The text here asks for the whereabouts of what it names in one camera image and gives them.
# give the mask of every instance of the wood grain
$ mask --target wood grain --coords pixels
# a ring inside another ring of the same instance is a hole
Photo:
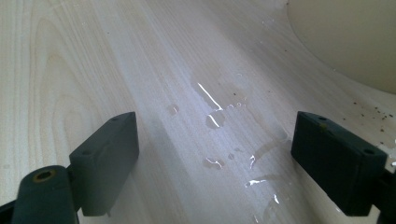
[[[338,212],[290,143],[303,110],[395,158],[396,96],[315,58],[291,30],[286,1],[0,8],[0,204],[25,175],[68,165],[107,119],[135,111],[141,154],[112,217],[80,214],[81,223],[375,223],[375,208]]]

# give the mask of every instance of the wooden table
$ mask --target wooden table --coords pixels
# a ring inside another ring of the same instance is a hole
[[[81,223],[375,223],[375,208],[345,217],[290,143],[303,110],[394,158],[396,95],[315,58],[287,7],[1,1],[0,204],[15,199],[25,175],[67,166],[106,120],[135,111],[141,154],[113,216]]]

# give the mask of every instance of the screw hole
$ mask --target screw hole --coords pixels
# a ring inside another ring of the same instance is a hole
[[[364,149],[363,151],[368,155],[374,155],[374,152],[371,149]]]
[[[36,183],[44,182],[51,179],[55,175],[55,170],[45,170],[33,177],[33,181]]]
[[[86,150],[82,151],[82,155],[84,155],[84,156],[89,156],[91,154],[92,154],[92,152],[89,149],[86,149]]]

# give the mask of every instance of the light wood tabletop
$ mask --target light wood tabletop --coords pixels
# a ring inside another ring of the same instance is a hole
[[[375,223],[290,155],[297,111],[396,157],[396,95],[318,60],[286,0],[0,1],[0,204],[135,111],[140,157],[112,217],[81,223]]]

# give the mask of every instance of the beige bowl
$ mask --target beige bowl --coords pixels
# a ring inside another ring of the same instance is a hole
[[[395,0],[290,0],[304,45],[333,69],[396,93]]]

